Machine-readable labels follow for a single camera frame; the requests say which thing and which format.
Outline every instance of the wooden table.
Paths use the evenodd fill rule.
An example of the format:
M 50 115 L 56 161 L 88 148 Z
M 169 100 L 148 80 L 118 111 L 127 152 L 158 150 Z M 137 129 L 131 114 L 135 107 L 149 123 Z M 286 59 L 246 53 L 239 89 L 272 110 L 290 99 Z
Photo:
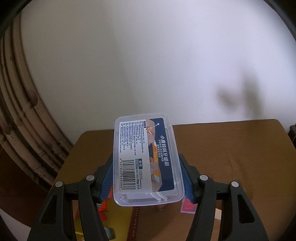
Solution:
M 277 120 L 174 126 L 178 152 L 216 182 L 238 181 L 257 210 L 269 239 L 286 230 L 296 213 L 296 150 Z M 93 174 L 113 151 L 113 130 L 83 133 L 56 181 Z M 137 240 L 186 240 L 192 214 L 180 202 L 140 209 Z M 215 221 L 212 239 L 219 232 Z

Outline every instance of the beige curtain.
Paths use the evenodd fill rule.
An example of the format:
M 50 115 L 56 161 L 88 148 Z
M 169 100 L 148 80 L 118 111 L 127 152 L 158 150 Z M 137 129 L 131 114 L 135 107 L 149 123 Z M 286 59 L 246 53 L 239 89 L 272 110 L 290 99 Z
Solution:
M 49 189 L 72 144 L 55 124 L 34 86 L 20 31 L 19 15 L 0 41 L 0 142 L 28 176 Z

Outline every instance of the clear plastic container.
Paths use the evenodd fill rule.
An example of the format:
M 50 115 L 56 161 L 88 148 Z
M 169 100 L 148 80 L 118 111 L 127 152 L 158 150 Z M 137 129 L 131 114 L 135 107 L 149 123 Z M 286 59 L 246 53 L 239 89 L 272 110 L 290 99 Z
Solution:
M 116 120 L 113 185 L 114 200 L 121 206 L 166 204 L 183 198 L 180 161 L 166 113 Z

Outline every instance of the blue ribbed rubber pad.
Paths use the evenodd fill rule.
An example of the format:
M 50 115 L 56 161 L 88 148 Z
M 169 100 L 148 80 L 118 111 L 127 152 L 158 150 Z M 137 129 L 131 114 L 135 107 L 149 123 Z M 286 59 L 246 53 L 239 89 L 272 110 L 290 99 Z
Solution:
M 102 181 L 101 194 L 99 196 L 102 202 L 109 196 L 112 185 L 113 185 L 113 162 L 109 166 L 108 171 Z
M 185 189 L 185 196 L 190 200 L 190 202 L 194 202 L 195 197 L 193 194 L 193 184 L 192 181 L 183 165 L 183 162 L 180 160 L 181 165 L 181 171 L 182 171 L 182 177 L 183 177 L 183 184 Z

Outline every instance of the barcode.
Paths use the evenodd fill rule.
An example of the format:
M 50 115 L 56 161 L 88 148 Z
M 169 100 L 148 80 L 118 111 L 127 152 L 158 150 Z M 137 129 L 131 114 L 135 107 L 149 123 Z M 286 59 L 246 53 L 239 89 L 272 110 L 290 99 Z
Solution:
M 125 160 L 122 162 L 122 190 L 136 189 L 135 161 Z

